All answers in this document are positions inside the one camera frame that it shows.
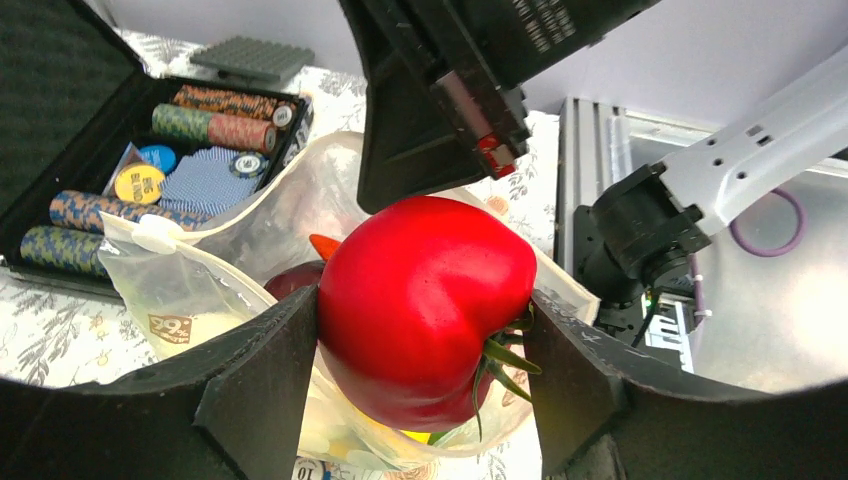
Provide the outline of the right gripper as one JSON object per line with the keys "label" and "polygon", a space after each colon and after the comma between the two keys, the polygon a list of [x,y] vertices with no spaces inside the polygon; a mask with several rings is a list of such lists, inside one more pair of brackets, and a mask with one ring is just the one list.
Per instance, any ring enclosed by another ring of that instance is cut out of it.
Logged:
{"label": "right gripper", "polygon": [[345,1],[368,86],[357,201],[498,178],[526,152],[522,84],[646,1]]}

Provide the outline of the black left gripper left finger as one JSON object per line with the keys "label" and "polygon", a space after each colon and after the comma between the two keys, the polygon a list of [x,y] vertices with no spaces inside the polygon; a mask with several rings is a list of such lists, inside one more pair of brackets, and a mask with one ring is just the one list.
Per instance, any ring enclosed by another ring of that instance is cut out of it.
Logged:
{"label": "black left gripper left finger", "polygon": [[1,384],[5,479],[288,479],[317,346],[315,287],[109,384]]}

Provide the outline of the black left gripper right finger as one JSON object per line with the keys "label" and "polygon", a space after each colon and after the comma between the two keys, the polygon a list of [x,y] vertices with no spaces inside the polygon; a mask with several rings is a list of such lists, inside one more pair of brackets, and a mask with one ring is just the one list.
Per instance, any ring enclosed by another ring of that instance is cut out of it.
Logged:
{"label": "black left gripper right finger", "polygon": [[847,385],[766,394],[684,372],[542,292],[524,350],[547,479],[843,479]]}

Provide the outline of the red toy chili pepper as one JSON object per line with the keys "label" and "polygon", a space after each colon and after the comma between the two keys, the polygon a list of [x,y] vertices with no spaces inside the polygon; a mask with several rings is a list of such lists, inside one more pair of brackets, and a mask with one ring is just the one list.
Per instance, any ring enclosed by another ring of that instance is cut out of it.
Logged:
{"label": "red toy chili pepper", "polygon": [[341,245],[339,240],[320,234],[310,234],[308,240],[315,252],[324,261],[328,261]]}

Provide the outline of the clear zip top bag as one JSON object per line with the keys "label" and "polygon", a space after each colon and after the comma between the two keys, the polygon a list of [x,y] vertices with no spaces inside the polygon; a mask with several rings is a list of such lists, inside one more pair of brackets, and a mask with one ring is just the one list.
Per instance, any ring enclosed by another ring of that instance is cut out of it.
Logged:
{"label": "clear zip top bag", "polygon": [[[238,327],[267,310],[263,284],[313,260],[311,233],[341,239],[366,219],[356,201],[363,137],[341,131],[311,142],[262,190],[191,231],[162,215],[107,215],[98,257],[159,359]],[[473,457],[532,422],[533,408],[492,387],[479,420],[435,445],[417,442],[359,412],[322,356],[314,360],[298,452],[368,470],[410,470]]]}

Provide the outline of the dark purple mangosteen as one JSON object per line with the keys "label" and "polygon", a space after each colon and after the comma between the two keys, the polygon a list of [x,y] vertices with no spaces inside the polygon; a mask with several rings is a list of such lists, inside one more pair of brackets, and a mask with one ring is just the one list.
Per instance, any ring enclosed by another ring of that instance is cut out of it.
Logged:
{"label": "dark purple mangosteen", "polygon": [[302,287],[318,284],[324,267],[323,260],[302,263],[274,276],[264,285],[264,288],[276,300],[283,300]]}

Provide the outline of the red toy tomato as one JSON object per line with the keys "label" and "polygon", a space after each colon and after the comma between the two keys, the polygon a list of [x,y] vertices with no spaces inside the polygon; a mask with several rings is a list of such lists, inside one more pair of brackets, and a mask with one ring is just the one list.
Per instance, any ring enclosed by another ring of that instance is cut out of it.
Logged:
{"label": "red toy tomato", "polygon": [[505,373],[540,373],[512,348],[533,320],[531,245],[471,205],[402,200],[358,226],[329,257],[317,321],[342,393],[376,422],[422,433],[478,419]]}

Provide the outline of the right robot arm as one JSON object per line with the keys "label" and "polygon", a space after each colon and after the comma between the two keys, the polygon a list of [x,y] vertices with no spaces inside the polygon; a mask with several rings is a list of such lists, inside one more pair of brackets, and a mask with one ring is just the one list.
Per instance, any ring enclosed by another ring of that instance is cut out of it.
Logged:
{"label": "right robot arm", "polygon": [[[646,1],[345,1],[368,81],[358,201],[503,176],[526,151],[521,84]],[[624,303],[785,181],[847,144],[840,51],[705,140],[607,188],[584,285]],[[664,364],[534,297],[525,343],[547,479],[838,479],[847,384],[767,395]]]}

